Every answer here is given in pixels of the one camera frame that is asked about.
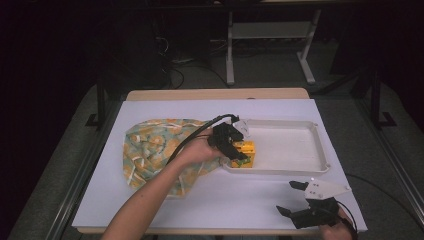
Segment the white table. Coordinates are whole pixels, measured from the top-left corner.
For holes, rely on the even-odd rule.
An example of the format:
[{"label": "white table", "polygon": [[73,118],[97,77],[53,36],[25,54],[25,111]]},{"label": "white table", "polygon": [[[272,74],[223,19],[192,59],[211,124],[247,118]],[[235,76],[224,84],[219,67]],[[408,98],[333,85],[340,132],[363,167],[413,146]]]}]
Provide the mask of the white table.
[{"label": "white table", "polygon": [[[225,94],[240,89],[223,90]],[[266,89],[246,89],[267,93]],[[269,90],[275,98],[278,90]],[[177,99],[197,98],[220,90],[180,90]],[[336,152],[332,147],[317,106],[311,99],[208,99],[208,100],[125,101],[118,114],[92,179],[75,216],[73,227],[82,233],[101,233],[122,204],[133,194],[122,170],[122,143],[125,131],[133,125],[154,118],[193,118],[210,120],[222,114],[241,118],[308,120],[318,124],[330,170],[317,179],[348,185]],[[234,174],[224,169],[198,178],[184,199],[167,199],[146,233],[152,234],[240,234],[308,235],[317,228],[295,229],[290,219],[281,216],[276,205],[292,211],[307,207],[304,193],[292,189],[288,181],[310,181],[311,176]],[[352,211],[360,231],[367,230],[355,200],[349,192],[336,197]]]}]

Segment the metal frame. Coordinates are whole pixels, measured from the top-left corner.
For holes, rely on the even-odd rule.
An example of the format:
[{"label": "metal frame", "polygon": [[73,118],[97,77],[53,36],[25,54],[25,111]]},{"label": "metal frame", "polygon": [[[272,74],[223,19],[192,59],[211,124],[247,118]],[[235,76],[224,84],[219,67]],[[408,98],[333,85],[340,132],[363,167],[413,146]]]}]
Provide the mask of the metal frame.
[{"label": "metal frame", "polygon": [[227,42],[227,84],[234,85],[234,65],[233,65],[233,39],[251,38],[304,38],[306,40],[302,51],[297,53],[300,66],[305,75],[306,82],[315,84],[315,78],[306,60],[321,10],[315,10],[312,21],[305,22],[280,22],[280,23],[234,23],[233,12],[229,12],[228,20],[228,42]]}]

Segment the white shelf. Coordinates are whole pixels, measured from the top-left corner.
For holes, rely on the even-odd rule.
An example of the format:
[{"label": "white shelf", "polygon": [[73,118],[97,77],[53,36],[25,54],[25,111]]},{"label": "white shelf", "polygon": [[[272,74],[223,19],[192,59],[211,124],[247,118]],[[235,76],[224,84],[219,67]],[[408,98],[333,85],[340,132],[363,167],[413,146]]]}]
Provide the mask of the white shelf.
[{"label": "white shelf", "polygon": [[305,38],[311,22],[233,23],[233,39]]}]

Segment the human hand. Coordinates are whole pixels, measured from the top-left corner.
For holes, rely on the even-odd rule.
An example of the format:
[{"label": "human hand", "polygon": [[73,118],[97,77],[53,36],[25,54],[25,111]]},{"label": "human hand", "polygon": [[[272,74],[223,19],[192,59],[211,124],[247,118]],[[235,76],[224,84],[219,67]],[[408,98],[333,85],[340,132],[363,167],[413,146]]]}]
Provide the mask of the human hand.
[{"label": "human hand", "polygon": [[[339,209],[339,216],[347,219],[352,224],[352,221],[342,208]],[[352,240],[349,228],[341,221],[332,227],[329,225],[321,225],[319,226],[319,229],[321,231],[322,239],[324,240]]]},{"label": "human hand", "polygon": [[188,142],[178,157],[188,163],[199,163],[209,161],[217,157],[223,157],[217,148],[208,144],[208,137],[212,135],[212,129],[202,131],[196,138]]}]

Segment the person's arm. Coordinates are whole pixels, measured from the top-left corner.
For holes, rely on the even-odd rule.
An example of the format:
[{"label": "person's arm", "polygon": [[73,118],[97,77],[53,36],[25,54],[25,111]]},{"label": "person's arm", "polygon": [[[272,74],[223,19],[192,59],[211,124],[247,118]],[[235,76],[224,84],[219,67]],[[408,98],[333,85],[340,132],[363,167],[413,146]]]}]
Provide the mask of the person's arm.
[{"label": "person's arm", "polygon": [[[339,209],[339,216],[347,219],[351,224],[352,220],[347,216],[342,208]],[[322,239],[324,240],[352,240],[352,234],[349,228],[342,222],[338,222],[334,226],[321,225],[319,226]]]},{"label": "person's arm", "polygon": [[[201,133],[208,134],[211,134],[211,129]],[[222,153],[211,148],[206,138],[196,138],[189,142],[173,161],[125,202],[110,222],[102,239],[140,239],[181,172],[192,163],[219,156]]]}]

